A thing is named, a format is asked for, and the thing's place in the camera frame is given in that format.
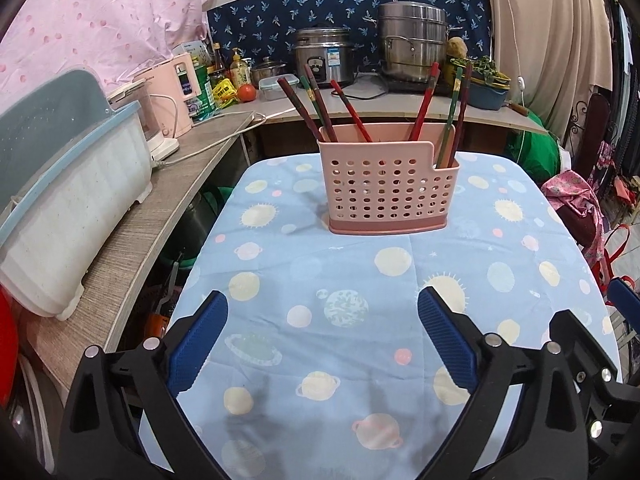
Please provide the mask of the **clear food container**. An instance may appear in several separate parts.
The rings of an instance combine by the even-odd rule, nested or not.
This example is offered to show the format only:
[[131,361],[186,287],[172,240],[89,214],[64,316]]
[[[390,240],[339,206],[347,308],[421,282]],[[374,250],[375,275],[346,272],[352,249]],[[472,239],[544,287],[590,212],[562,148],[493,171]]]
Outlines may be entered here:
[[280,78],[284,78],[293,89],[299,86],[299,79],[293,74],[262,78],[258,81],[258,93],[262,101],[270,102],[286,98],[285,92],[278,83]]

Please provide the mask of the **pink perforated utensil basket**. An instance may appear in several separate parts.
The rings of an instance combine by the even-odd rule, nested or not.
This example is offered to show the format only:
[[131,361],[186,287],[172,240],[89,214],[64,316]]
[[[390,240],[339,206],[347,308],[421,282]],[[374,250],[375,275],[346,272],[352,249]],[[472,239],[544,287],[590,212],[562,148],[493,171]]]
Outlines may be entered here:
[[411,234],[442,229],[454,198],[459,165],[437,165],[441,122],[409,139],[408,122],[336,125],[337,140],[318,144],[329,229],[345,235]]

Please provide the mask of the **green bag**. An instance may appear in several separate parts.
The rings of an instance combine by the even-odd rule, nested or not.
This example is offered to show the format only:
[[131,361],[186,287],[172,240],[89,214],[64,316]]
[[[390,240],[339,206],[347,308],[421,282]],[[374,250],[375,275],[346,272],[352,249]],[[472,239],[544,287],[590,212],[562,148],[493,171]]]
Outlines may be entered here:
[[561,171],[561,157],[550,133],[512,130],[506,137],[503,156],[520,166],[538,185]]

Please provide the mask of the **beige curtain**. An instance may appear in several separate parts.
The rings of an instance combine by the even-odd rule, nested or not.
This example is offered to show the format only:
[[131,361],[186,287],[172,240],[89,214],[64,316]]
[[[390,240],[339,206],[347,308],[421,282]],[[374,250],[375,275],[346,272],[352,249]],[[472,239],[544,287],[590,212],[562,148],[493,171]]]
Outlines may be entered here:
[[489,0],[494,59],[523,78],[512,96],[556,136],[594,88],[613,88],[610,22],[603,0]]

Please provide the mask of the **red chopstick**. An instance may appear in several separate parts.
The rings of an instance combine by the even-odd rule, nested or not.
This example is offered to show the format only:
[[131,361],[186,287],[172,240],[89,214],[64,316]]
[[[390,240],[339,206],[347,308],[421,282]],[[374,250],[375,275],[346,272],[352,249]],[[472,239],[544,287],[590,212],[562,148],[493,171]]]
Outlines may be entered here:
[[354,122],[355,126],[357,127],[358,131],[360,132],[361,136],[363,137],[363,140],[365,140],[366,142],[372,142],[372,138],[371,138],[370,134],[368,133],[368,130],[366,129],[366,127],[364,126],[364,123],[362,122],[362,120],[360,119],[358,113],[356,112],[355,107],[353,107],[352,103],[349,102],[349,99],[346,96],[346,94],[344,93],[344,90],[342,89],[340,84],[336,80],[332,79],[330,81],[330,85],[333,88],[333,92],[342,101],[344,107],[348,111],[349,116],[352,118],[352,121]]
[[439,74],[440,74],[439,62],[434,62],[431,67],[430,76],[428,76],[427,86],[424,92],[421,106],[419,108],[418,114],[416,115],[416,121],[414,122],[410,132],[410,136],[409,136],[410,141],[417,141],[420,138],[424,120],[425,120],[428,108],[430,107],[431,100],[433,99],[435,88],[437,86]]

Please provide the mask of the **green chopstick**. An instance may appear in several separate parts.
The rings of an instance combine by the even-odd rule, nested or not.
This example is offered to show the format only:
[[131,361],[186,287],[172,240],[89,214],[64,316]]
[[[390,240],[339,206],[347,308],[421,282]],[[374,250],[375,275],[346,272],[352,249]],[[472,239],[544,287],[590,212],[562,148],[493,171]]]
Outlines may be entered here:
[[436,160],[436,168],[440,169],[445,166],[446,162],[444,162],[446,148],[449,142],[450,130],[452,128],[452,123],[454,122],[454,112],[457,108],[457,102],[459,99],[459,93],[461,89],[461,81],[463,76],[463,68],[458,66],[456,68],[456,72],[454,73],[454,84],[452,85],[452,93],[451,100],[449,104],[449,110],[447,115],[447,120],[445,127],[442,129],[442,143],[440,144],[437,160]]
[[314,95],[314,90],[311,89],[311,85],[309,83],[309,80],[304,75],[300,75],[299,76],[299,80],[300,80],[300,84],[303,86],[303,88],[305,89],[305,91],[307,93],[308,99],[311,102],[311,105],[314,108],[314,111],[318,115],[318,118],[320,120],[320,124],[324,127],[324,120],[323,120],[322,114],[320,112],[320,107],[319,107],[319,104],[317,102],[316,96]]

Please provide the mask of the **navy floral cloth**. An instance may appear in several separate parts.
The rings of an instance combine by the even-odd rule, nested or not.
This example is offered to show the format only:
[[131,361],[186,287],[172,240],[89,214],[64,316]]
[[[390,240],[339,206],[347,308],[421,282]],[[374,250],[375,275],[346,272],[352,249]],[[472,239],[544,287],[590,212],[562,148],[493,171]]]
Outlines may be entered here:
[[335,26],[349,31],[354,60],[362,70],[381,67],[378,28],[371,21],[391,1],[415,1],[445,11],[450,34],[462,38],[473,58],[491,47],[489,0],[235,0],[207,12],[210,36],[229,54],[238,48],[260,61],[266,56],[294,63],[295,33],[301,28]]

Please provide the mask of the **blue planet pattern tablecloth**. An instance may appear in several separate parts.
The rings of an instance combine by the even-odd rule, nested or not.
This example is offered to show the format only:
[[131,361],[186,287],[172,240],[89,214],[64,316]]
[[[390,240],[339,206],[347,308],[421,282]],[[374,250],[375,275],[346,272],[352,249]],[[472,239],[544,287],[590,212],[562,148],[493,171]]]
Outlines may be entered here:
[[214,290],[228,299],[178,400],[230,477],[414,478],[468,397],[416,314],[426,286],[520,347],[541,347],[554,312],[571,310],[616,358],[597,284],[538,186],[498,156],[458,161],[447,225],[410,235],[330,232],[318,155],[244,172],[174,312]]

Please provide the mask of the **pink patterned curtain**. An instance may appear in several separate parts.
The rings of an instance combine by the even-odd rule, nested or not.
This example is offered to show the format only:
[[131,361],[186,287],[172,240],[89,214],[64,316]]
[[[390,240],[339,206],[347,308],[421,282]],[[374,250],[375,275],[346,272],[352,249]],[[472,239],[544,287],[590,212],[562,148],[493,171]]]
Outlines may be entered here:
[[1,106],[86,68],[105,92],[204,29],[209,0],[26,0],[1,41]]

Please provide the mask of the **yellow oil bottle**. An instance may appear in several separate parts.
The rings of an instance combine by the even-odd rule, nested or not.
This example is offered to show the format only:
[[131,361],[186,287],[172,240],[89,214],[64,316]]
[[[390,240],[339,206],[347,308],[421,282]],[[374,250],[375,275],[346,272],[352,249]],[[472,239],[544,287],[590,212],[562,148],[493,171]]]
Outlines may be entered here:
[[242,58],[239,48],[232,49],[232,62],[230,64],[231,81],[235,88],[239,89],[250,84],[250,68]]

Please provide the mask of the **green can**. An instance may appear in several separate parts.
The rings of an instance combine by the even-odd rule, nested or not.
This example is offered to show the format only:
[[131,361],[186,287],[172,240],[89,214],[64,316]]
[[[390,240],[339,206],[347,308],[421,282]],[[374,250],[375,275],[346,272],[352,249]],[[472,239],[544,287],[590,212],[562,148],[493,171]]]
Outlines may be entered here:
[[198,88],[200,94],[192,100],[191,118],[194,122],[201,122],[209,118],[214,111],[214,98],[212,86],[208,78],[207,67],[200,63],[194,65],[196,79],[198,80]]

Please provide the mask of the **dark maroon chopstick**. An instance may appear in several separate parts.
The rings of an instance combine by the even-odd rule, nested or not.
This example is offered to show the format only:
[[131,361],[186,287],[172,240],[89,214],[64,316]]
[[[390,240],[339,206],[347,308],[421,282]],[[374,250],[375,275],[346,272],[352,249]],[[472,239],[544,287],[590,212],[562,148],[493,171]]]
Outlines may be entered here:
[[449,150],[449,158],[447,167],[454,166],[454,155],[461,143],[461,139],[463,136],[463,123],[466,107],[468,106],[469,101],[469,91],[471,85],[471,76],[473,71],[473,62],[469,61],[466,63],[464,76],[462,79],[462,89],[460,94],[460,110],[458,114],[458,121],[456,125],[456,135],[454,136],[454,140],[452,141],[451,148]]

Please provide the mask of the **white dish drainer box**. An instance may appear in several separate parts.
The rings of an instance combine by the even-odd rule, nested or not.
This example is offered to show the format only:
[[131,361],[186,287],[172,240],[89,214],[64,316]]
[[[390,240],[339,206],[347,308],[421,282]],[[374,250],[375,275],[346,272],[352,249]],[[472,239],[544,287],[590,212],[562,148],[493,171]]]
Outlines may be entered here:
[[152,191],[140,105],[108,104],[70,70],[1,116],[1,285],[43,318],[69,318],[82,279],[128,209]]

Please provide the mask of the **brown chopstick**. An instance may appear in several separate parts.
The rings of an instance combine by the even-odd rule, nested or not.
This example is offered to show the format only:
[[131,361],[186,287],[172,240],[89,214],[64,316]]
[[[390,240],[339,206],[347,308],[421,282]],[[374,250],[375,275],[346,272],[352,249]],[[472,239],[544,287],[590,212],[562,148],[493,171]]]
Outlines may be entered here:
[[323,101],[316,78],[314,78],[314,72],[308,64],[304,65],[304,71],[309,80],[310,88],[312,92],[314,92],[314,102],[317,103],[318,114],[321,117],[323,127],[326,129],[326,134],[328,135],[331,142],[336,142],[337,136],[335,134],[335,130],[333,128],[328,110],[326,109],[326,103]]

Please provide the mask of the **pink floral cloth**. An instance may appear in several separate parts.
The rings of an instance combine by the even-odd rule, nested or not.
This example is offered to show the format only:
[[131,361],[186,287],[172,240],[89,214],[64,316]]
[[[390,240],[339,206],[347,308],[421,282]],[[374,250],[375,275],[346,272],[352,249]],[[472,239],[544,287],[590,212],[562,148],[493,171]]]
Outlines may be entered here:
[[587,263],[594,266],[604,256],[604,229],[592,187],[575,171],[565,170],[544,182],[541,191],[582,248]]

